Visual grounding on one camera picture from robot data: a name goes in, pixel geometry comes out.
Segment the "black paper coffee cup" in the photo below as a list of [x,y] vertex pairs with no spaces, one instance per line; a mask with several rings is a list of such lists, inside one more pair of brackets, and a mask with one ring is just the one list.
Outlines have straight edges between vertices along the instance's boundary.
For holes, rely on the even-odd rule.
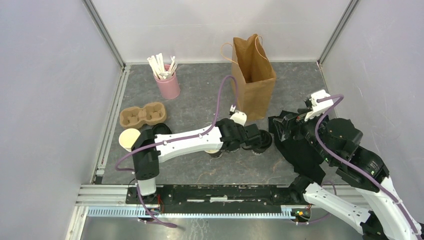
[[268,148],[252,148],[251,151],[255,154],[255,155],[261,155],[264,152],[266,152],[268,150]]
[[211,158],[218,159],[223,155],[222,150],[206,150],[205,151]]

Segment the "black plastic cup lid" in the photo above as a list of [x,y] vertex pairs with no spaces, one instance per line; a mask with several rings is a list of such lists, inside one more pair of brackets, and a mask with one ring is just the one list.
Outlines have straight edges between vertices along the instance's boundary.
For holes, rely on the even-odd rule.
[[264,129],[260,129],[259,132],[261,137],[261,145],[259,148],[270,148],[273,143],[272,135]]

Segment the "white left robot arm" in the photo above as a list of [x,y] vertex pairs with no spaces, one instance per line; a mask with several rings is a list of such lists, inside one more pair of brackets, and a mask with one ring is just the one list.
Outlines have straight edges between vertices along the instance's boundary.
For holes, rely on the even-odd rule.
[[235,151],[242,146],[256,147],[262,143],[256,124],[243,126],[223,118],[215,124],[176,134],[141,133],[131,147],[138,197],[145,204],[157,198],[156,177],[160,164],[183,155],[204,151]]

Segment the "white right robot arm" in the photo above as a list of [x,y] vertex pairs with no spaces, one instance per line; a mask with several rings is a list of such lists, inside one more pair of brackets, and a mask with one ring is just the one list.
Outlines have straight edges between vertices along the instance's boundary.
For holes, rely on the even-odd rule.
[[[349,119],[282,111],[268,119],[274,144],[298,173],[289,189],[295,204],[318,206],[354,228],[365,240],[421,240],[416,221],[397,194],[383,159],[360,145],[363,133]],[[322,163],[360,193],[368,208],[350,203],[322,187]]]

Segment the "brown paper bag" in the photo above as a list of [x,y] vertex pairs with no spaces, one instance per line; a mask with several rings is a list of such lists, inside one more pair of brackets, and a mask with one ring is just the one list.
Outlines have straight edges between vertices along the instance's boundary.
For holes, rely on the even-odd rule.
[[273,90],[277,80],[274,68],[263,48],[263,38],[254,33],[247,39],[234,37],[232,43],[232,57],[220,54],[231,62],[231,75],[236,83],[232,90],[236,96],[237,108],[247,115],[249,122],[266,117]]

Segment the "stack of black lids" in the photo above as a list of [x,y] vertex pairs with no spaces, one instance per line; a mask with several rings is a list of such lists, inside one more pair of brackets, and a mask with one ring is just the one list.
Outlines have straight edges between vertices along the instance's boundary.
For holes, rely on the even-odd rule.
[[154,135],[171,135],[172,134],[172,130],[165,123],[155,124],[151,130]]

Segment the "pink straw holder cup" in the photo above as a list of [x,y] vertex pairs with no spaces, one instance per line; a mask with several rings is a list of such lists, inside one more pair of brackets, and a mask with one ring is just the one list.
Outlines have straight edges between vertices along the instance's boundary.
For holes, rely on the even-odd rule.
[[175,70],[172,72],[172,75],[168,74],[166,79],[162,79],[157,68],[154,68],[153,77],[163,98],[170,100],[179,96],[181,90]]

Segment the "brown cardboard cup carrier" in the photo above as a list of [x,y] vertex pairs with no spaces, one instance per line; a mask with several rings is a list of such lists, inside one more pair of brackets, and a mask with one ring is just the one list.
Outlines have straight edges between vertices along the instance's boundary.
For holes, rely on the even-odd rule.
[[150,102],[143,107],[128,107],[119,114],[119,124],[124,129],[140,129],[143,125],[154,126],[166,119],[167,111],[161,102]]

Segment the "stack of paper cups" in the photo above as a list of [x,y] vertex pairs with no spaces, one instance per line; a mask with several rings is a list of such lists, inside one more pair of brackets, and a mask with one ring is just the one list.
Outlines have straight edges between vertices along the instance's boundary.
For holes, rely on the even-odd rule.
[[132,146],[141,135],[141,132],[135,128],[125,129],[118,138],[119,145],[126,151],[131,152]]

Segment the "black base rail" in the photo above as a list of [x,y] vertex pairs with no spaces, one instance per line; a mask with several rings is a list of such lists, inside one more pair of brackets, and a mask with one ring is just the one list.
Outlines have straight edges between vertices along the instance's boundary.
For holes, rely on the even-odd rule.
[[271,214],[306,201],[283,185],[159,185],[142,198],[165,214]]

